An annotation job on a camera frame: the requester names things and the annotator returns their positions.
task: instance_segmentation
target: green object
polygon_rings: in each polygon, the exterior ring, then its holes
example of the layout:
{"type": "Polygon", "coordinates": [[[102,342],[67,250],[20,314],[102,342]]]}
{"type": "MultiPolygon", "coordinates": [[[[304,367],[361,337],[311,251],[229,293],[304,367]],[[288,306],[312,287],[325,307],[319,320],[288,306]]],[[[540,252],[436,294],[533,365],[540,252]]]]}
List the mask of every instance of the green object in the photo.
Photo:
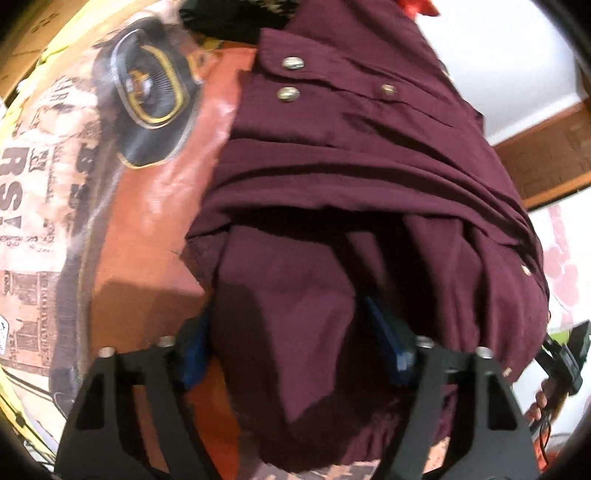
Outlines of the green object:
{"type": "Polygon", "coordinates": [[[552,340],[558,342],[560,345],[566,344],[570,339],[570,330],[565,330],[564,332],[553,333],[550,335],[552,340]]]}

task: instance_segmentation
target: black cable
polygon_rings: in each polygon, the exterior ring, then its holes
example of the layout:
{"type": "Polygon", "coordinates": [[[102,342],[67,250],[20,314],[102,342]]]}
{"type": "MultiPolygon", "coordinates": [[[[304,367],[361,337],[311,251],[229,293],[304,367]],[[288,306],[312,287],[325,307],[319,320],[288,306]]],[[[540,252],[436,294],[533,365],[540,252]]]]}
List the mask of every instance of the black cable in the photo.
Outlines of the black cable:
{"type": "Polygon", "coordinates": [[[37,438],[37,440],[39,440],[43,445],[45,445],[45,447],[49,451],[51,451],[51,449],[45,443],[45,440],[43,440],[41,438],[41,436],[33,428],[31,428],[31,426],[23,418],[22,414],[19,411],[17,411],[14,408],[12,408],[12,405],[10,405],[10,402],[6,398],[4,398],[2,395],[0,395],[0,400],[2,400],[6,404],[6,406],[12,410],[12,413],[16,417],[16,420],[17,420],[17,423],[18,423],[19,427],[20,428],[26,428],[29,432],[31,432],[31,434],[33,434],[35,436],[35,438],[37,438]]]}
{"type": "Polygon", "coordinates": [[[43,395],[47,395],[50,399],[51,399],[51,392],[48,392],[47,390],[44,390],[36,385],[33,385],[32,383],[27,382],[26,380],[23,380],[22,378],[17,377],[16,375],[13,375],[12,373],[8,372],[7,370],[3,369],[4,373],[6,374],[6,376],[11,379],[14,380],[22,385],[24,385],[27,388],[30,388],[32,390],[35,390],[43,395]]]}
{"type": "Polygon", "coordinates": [[[550,441],[551,434],[552,434],[552,422],[550,421],[550,413],[545,412],[544,417],[542,418],[542,423],[540,424],[540,436],[538,437],[538,440],[540,442],[540,450],[542,452],[542,457],[544,458],[546,465],[550,464],[550,461],[548,460],[548,456],[546,455],[546,447],[548,446],[548,442],[550,441]],[[544,441],[543,437],[544,437],[544,431],[546,430],[546,428],[548,428],[548,437],[544,441]]]}

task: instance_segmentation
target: red object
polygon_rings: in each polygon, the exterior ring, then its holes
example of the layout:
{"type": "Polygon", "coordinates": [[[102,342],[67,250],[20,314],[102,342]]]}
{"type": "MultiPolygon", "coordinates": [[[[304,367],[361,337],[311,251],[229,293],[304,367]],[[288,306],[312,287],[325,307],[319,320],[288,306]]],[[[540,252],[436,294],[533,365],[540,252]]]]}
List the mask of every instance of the red object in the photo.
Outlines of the red object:
{"type": "Polygon", "coordinates": [[[428,17],[438,17],[439,10],[431,0],[398,0],[398,5],[402,7],[404,13],[411,19],[415,19],[417,14],[428,17]]]}

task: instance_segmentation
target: screw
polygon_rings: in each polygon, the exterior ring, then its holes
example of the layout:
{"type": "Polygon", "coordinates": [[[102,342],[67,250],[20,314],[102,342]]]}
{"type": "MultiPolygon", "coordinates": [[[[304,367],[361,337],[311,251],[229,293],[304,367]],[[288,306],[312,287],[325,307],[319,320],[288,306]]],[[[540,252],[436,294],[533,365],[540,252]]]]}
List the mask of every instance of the screw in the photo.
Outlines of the screw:
{"type": "Polygon", "coordinates": [[[431,340],[429,337],[417,337],[417,347],[419,348],[433,348],[435,346],[435,342],[431,340]]]}
{"type": "Polygon", "coordinates": [[[116,353],[116,350],[114,347],[104,346],[103,348],[101,348],[99,350],[99,357],[109,358],[110,356],[113,356],[115,353],[116,353]]]}
{"type": "Polygon", "coordinates": [[[160,337],[160,341],[158,342],[158,346],[162,348],[166,348],[169,346],[173,346],[176,342],[176,338],[173,335],[167,335],[165,337],[160,337]]]}
{"type": "Polygon", "coordinates": [[[485,347],[485,346],[477,347],[476,354],[480,358],[493,358],[494,357],[492,350],[490,348],[485,347]]]}

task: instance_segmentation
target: wooden trim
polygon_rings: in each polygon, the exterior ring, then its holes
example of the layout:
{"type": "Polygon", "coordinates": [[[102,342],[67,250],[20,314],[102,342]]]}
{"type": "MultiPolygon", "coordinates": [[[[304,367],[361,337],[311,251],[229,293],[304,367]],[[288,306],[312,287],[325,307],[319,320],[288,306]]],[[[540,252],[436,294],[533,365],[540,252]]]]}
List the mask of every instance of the wooden trim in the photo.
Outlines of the wooden trim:
{"type": "Polygon", "coordinates": [[[531,128],[528,128],[527,130],[523,130],[522,132],[518,133],[517,135],[514,135],[511,138],[508,138],[507,140],[494,145],[494,149],[495,150],[499,150],[502,149],[503,147],[508,147],[509,145],[512,145],[515,142],[518,142],[519,140],[523,140],[525,137],[534,134],[536,132],[539,132],[540,130],[543,130],[546,127],[549,127],[552,124],[555,124],[556,122],[559,122],[561,120],[563,120],[564,118],[567,118],[568,116],[580,112],[581,110],[584,109],[591,109],[589,108],[588,104],[586,101],[584,102],[579,102],[576,103],[575,105],[568,107],[566,110],[562,110],[561,112],[557,113],[554,116],[551,116],[550,118],[544,120],[543,122],[540,122],[537,125],[534,125],[531,128]]]}
{"type": "Polygon", "coordinates": [[[591,185],[591,171],[584,173],[572,180],[565,181],[557,187],[546,190],[545,192],[533,195],[524,200],[525,207],[528,210],[540,207],[546,203],[553,202],[559,198],[575,193],[577,190],[584,189],[591,185]]]}

